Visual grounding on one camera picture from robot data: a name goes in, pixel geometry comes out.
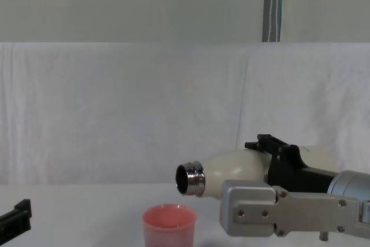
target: bottle mouth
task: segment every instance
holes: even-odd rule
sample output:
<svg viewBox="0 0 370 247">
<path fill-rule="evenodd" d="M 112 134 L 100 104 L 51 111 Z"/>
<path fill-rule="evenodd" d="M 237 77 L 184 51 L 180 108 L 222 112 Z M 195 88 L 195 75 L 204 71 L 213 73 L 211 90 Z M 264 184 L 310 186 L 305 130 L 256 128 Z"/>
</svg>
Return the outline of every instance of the bottle mouth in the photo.
<svg viewBox="0 0 370 247">
<path fill-rule="evenodd" d="M 205 171 L 199 161 L 179 165 L 175 179 L 177 190 L 183 196 L 200 197 L 205 190 Z"/>
</svg>

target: gray wall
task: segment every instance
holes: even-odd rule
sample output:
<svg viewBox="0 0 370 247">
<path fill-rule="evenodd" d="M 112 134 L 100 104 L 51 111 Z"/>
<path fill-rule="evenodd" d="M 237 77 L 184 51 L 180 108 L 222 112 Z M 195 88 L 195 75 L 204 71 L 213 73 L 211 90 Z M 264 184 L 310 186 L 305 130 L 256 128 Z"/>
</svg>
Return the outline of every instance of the gray wall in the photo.
<svg viewBox="0 0 370 247">
<path fill-rule="evenodd" d="M 369 0 L 283 0 L 283 42 L 370 42 Z"/>
<path fill-rule="evenodd" d="M 263 0 L 0 0 L 0 41 L 260 42 Z"/>
</svg>

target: white bottle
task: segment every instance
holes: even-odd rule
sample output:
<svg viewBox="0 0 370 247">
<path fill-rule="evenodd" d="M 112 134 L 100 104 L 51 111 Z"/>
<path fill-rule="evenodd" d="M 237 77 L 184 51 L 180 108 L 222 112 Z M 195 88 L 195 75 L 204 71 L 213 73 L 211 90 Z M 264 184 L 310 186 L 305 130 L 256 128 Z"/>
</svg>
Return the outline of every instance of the white bottle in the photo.
<svg viewBox="0 0 370 247">
<path fill-rule="evenodd" d="M 303 162 L 310 167 L 335 171 L 334 159 L 320 147 L 299 147 Z M 271 155 L 255 150 L 233 150 L 185 163 L 176 170 L 176 185 L 182 195 L 221 198 L 225 180 L 267 181 Z"/>
</svg>

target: black mount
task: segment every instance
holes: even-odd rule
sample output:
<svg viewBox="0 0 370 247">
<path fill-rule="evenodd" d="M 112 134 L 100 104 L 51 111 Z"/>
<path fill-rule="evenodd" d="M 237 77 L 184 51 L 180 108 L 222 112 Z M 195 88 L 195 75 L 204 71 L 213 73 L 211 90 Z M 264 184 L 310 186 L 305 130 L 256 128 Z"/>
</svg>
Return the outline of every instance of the black mount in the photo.
<svg viewBox="0 0 370 247">
<path fill-rule="evenodd" d="M 14 206 L 14 210 L 0 216 L 0 245 L 31 229 L 31 202 L 28 199 Z"/>
<path fill-rule="evenodd" d="M 308 167 L 302 161 L 298 146 L 289 145 L 271 134 L 259 134 L 257 138 L 258 142 L 245 143 L 245 148 L 272 155 L 269 185 L 291 192 L 327 193 L 337 173 Z"/>
</svg>

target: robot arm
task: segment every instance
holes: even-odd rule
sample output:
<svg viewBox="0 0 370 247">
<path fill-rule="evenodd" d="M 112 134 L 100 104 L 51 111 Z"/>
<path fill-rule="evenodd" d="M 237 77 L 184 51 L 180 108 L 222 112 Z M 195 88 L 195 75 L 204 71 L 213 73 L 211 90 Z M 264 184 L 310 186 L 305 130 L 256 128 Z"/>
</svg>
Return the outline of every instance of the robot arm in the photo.
<svg viewBox="0 0 370 247">
<path fill-rule="evenodd" d="M 284 237 L 318 231 L 327 241 L 328 232 L 335 231 L 370 239 L 370 175 L 336 173 L 322 156 L 269 134 L 245 148 L 244 154 L 221 155 L 226 165 L 216 156 L 176 171 L 182 195 L 221 198 L 220 224 L 227 234 Z M 308 166 L 304 161 L 315 155 L 320 163 L 312 165 L 311 159 Z"/>
</svg>

